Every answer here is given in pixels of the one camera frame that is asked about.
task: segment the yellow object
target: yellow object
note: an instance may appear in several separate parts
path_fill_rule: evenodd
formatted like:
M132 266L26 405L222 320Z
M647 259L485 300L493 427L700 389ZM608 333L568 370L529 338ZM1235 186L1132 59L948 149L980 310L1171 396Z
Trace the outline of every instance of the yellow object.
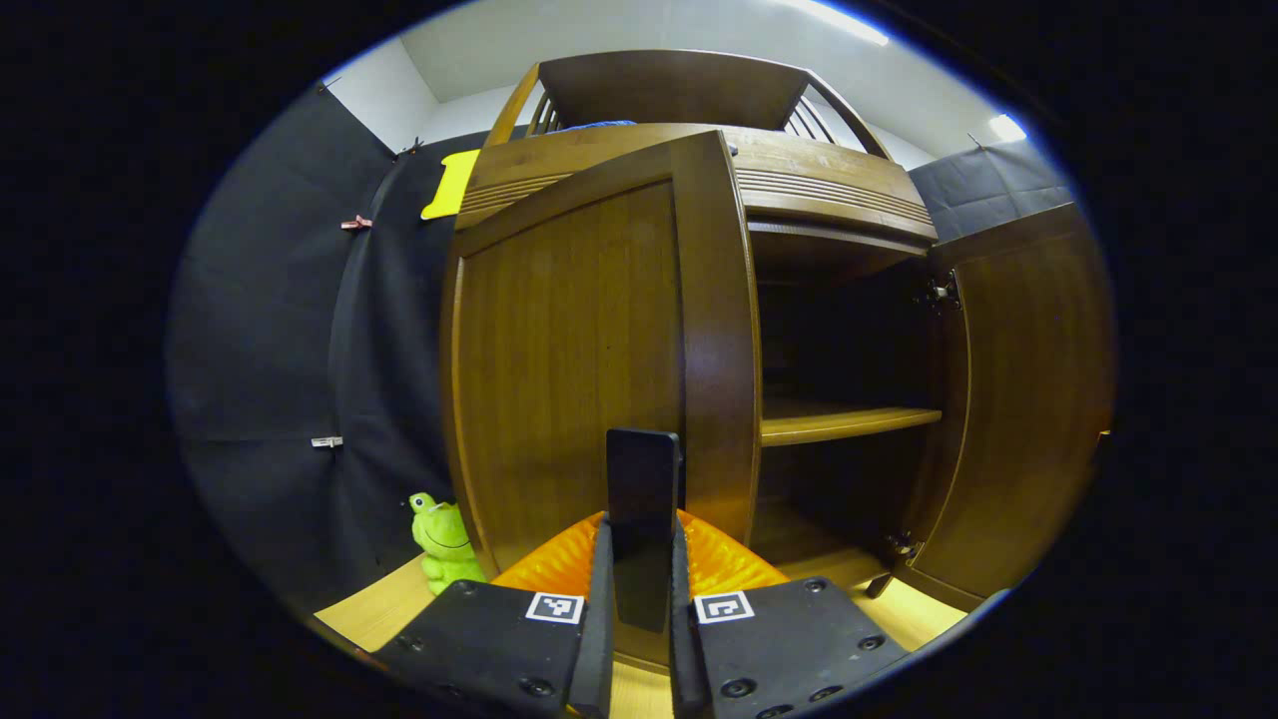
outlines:
M551 538L514 563L492 584L525 591L579 595L590 599L597 512ZM688 579L693 596L725 594L789 582L780 570L713 525L679 511L688 538Z
M474 170L478 157L478 149L469 149L454 152L440 161L443 165L443 178L435 190L435 199L422 207L423 220L456 215L461 209L461 195L466 192L466 183L470 181L470 171Z

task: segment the white wall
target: white wall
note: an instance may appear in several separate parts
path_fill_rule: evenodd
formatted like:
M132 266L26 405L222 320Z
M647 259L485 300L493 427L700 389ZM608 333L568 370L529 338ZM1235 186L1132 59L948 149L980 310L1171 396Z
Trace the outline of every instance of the white wall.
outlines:
M337 68L323 83L335 79L328 91L395 152L413 144L440 106L399 37Z
M435 109L435 112L427 117L422 130L419 132L422 142L435 142L437 139L447 139L459 134L487 132L492 129L492 124L497 121L497 115L501 114L501 109L506 106L506 100L514 91L515 86L511 84L507 87L489 89L487 92L477 92L475 95L469 95L466 97L458 97L456 100L449 102L441 102ZM541 92L542 87L541 83L538 83L538 86L533 88L533 93L528 96L528 102L524 103L524 110L520 112L519 121L515 124L527 123L533 119L533 110L537 109L537 100L541 97ZM829 126L829 132L835 134L840 144L852 147L855 149L863 149L861 143L856 139L856 135L852 134L852 130L849 129L841 119L838 119L838 115L835 114L833 109L820 102L813 102L813 105L817 107L822 119L826 120L826 124ZM874 130L879 142L887 147L892 158L906 170L912 170L919 165L927 165L928 162L935 160L935 157L924 149L910 144L883 128L870 125L870 129Z

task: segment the wooden cabinet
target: wooden cabinet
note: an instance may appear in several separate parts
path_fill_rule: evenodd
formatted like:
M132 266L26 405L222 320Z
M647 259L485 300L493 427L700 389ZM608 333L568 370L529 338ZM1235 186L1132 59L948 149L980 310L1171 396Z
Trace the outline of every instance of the wooden cabinet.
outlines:
M653 78L717 68L679 87L671 116L633 114L659 96L642 65L624 79L644 92L580 95L606 77L590 63L625 54L556 60L525 77L477 160L441 365L484 570L606 507L604 433L629 427L677 433L686 510L791 577L892 576L961 609L1013 585L1109 424L1109 294L1077 209L937 246L863 123L866 152L787 134L800 84L819 78L764 63L783 102L707 115L697 78L763 61L665 52L647 55ZM544 115L509 140L538 78ZM757 126L704 120L728 115ZM860 123L846 103L840 116ZM551 133L599 119L647 121ZM933 281L950 296L925 299ZM905 531L910 559L887 540ZM665 655L626 627L617 649Z

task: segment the ceiling light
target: ceiling light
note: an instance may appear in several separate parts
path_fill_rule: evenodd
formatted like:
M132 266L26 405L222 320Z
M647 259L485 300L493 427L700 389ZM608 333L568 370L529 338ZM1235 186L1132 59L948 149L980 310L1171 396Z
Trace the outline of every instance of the ceiling light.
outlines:
M879 47L887 45L886 34L863 23L861 20L852 18L851 15L843 14L841 10L836 10L835 8L828 8L826 5L822 5L820 3L814 3L813 0L776 0L776 1L781 3L782 5L790 5L791 8L803 10L804 13L808 13L809 15L827 24L850 32L856 37L860 37L861 40L878 45Z
M1025 139L1025 130L1008 117L1007 112L989 120L989 126L994 129L998 134L998 139L1003 142L1007 142L1008 139Z

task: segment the blue object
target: blue object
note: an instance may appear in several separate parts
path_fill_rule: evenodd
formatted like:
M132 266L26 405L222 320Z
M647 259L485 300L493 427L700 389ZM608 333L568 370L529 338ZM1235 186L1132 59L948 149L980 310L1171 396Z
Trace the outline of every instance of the blue object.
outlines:
M546 134L555 134L556 132L569 132L569 130L574 130L574 129L603 128L603 126L611 126L611 125L633 125L633 124L634 123L630 121L630 120L604 120L602 123L589 123L589 124L584 124L584 125L576 125L576 126L573 126L573 128L557 129L557 130L548 132Z

